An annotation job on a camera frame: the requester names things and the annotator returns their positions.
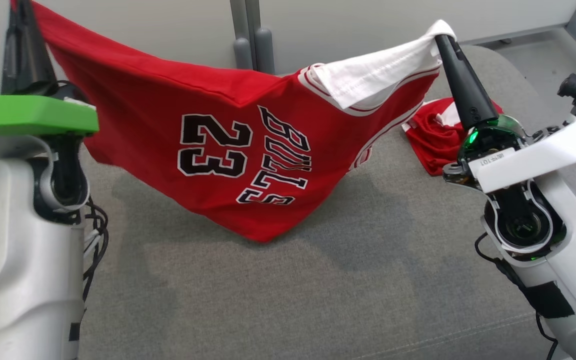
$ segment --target green plastic part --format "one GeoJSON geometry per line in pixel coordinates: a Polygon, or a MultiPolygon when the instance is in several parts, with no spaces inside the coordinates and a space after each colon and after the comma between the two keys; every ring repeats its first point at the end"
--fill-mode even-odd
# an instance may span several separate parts
{"type": "Polygon", "coordinates": [[[97,112],[86,105],[36,95],[0,95],[0,135],[90,135],[97,112]]]}

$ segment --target white cabinet door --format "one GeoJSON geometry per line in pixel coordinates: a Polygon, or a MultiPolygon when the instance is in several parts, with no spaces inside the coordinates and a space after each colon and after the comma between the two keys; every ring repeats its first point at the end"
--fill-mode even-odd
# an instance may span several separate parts
{"type": "Polygon", "coordinates": [[[569,22],[576,0],[259,0],[275,73],[406,43],[438,19],[460,41],[569,22]]]}
{"type": "MultiPolygon", "coordinates": [[[[229,0],[39,0],[62,16],[163,59],[235,68],[229,0]]],[[[9,0],[0,0],[0,82],[9,0]]]]}

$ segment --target stitching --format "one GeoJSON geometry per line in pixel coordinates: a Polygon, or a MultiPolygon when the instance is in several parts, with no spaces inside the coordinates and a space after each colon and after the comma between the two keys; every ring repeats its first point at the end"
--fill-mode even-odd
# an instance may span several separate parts
{"type": "Polygon", "coordinates": [[[447,343],[447,342],[452,342],[452,341],[455,341],[455,340],[458,340],[458,339],[462,339],[462,338],[466,338],[466,337],[471,337],[471,336],[473,336],[473,335],[477,335],[477,334],[480,334],[480,333],[485,333],[485,332],[490,331],[490,330],[497,330],[497,329],[506,328],[506,327],[508,327],[508,326],[520,324],[520,323],[522,323],[522,322],[527,322],[527,321],[530,321],[530,320],[531,320],[530,318],[521,319],[521,320],[519,320],[519,321],[510,322],[510,323],[506,323],[506,324],[499,325],[499,326],[493,326],[493,327],[491,327],[491,328],[485,328],[485,329],[483,329],[483,330],[479,330],[479,331],[476,331],[476,332],[473,332],[473,333],[466,333],[466,334],[464,334],[464,335],[461,335],[461,336],[458,336],[458,337],[454,337],[454,338],[452,338],[452,339],[446,339],[446,340],[443,340],[443,341],[440,341],[440,342],[436,342],[436,343],[434,343],[434,344],[428,344],[428,345],[425,345],[425,346],[421,346],[421,347],[418,347],[418,348],[412,348],[412,349],[410,349],[410,350],[406,350],[406,351],[402,351],[402,352],[398,352],[398,353],[393,353],[393,354],[390,354],[390,353],[383,354],[382,356],[375,357],[374,360],[382,360],[382,359],[388,358],[388,357],[391,356],[391,355],[399,356],[399,355],[402,355],[402,354],[411,353],[411,352],[413,352],[413,351],[418,351],[418,350],[421,350],[421,349],[427,349],[427,348],[430,348],[430,347],[439,346],[439,345],[445,344],[445,343],[447,343]]]}
{"type": "MultiPolygon", "coordinates": [[[[485,323],[485,324],[482,324],[482,325],[477,325],[477,326],[465,328],[464,330],[459,330],[459,331],[455,331],[455,332],[451,332],[451,333],[446,333],[445,335],[433,337],[433,338],[431,338],[431,339],[425,339],[425,340],[418,341],[418,342],[412,342],[412,343],[410,343],[410,344],[405,344],[405,345],[402,345],[402,346],[397,346],[397,347],[389,348],[389,349],[386,349],[386,350],[383,350],[383,351],[377,351],[377,352],[373,352],[373,353],[367,353],[366,355],[361,355],[361,356],[359,356],[359,357],[353,357],[352,360],[363,359],[363,358],[366,358],[366,357],[368,357],[368,356],[374,356],[374,355],[379,355],[379,354],[383,354],[383,353],[388,353],[388,352],[391,352],[391,351],[397,351],[397,350],[400,350],[400,349],[403,349],[403,348],[406,348],[406,347],[418,346],[419,344],[423,344],[423,343],[427,343],[427,342],[432,342],[433,340],[450,337],[451,335],[457,335],[457,334],[459,334],[459,333],[464,333],[464,332],[466,332],[466,331],[475,330],[475,329],[480,329],[480,328],[484,328],[484,327],[486,327],[486,326],[491,326],[491,325],[500,324],[500,323],[505,322],[505,321],[512,321],[512,320],[515,320],[515,319],[519,319],[519,318],[521,318],[521,317],[525,317],[525,316],[527,316],[527,315],[533,315],[533,313],[532,313],[532,312],[527,312],[527,313],[521,314],[521,315],[516,315],[516,316],[512,316],[512,317],[506,317],[505,319],[501,319],[501,320],[498,320],[498,321],[494,321],[494,322],[485,323]]],[[[482,331],[474,332],[474,333],[469,333],[469,334],[466,334],[466,336],[468,336],[468,335],[474,335],[474,334],[480,333],[480,332],[482,332],[482,331]]],[[[442,342],[437,342],[437,344],[442,344],[443,342],[448,342],[448,341],[451,341],[451,340],[448,339],[448,340],[445,340],[445,341],[442,341],[442,342]]]]}

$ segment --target gray fabric surface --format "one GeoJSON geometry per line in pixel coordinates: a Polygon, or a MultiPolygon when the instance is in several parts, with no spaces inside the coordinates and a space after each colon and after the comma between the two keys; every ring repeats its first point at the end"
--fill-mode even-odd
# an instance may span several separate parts
{"type": "MultiPolygon", "coordinates": [[[[490,96],[526,129],[564,119],[503,57],[464,51],[490,96]]],[[[445,96],[442,75],[427,98],[445,96]]],[[[80,358],[546,357],[550,342],[533,310],[473,249],[484,196],[430,177],[400,129],[372,156],[306,221],[259,245],[84,152],[93,198],[110,217],[110,247],[80,358]]],[[[576,188],[576,166],[564,172],[576,188]]]]}

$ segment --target red jersey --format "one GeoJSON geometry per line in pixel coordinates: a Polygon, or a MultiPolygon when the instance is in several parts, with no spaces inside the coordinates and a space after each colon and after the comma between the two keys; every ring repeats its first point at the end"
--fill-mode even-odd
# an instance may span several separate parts
{"type": "Polygon", "coordinates": [[[311,214],[414,114],[439,72],[439,61],[416,68],[377,101],[342,109],[318,64],[277,77],[168,61],[34,9],[55,59],[96,106],[92,157],[259,242],[311,214]]]}

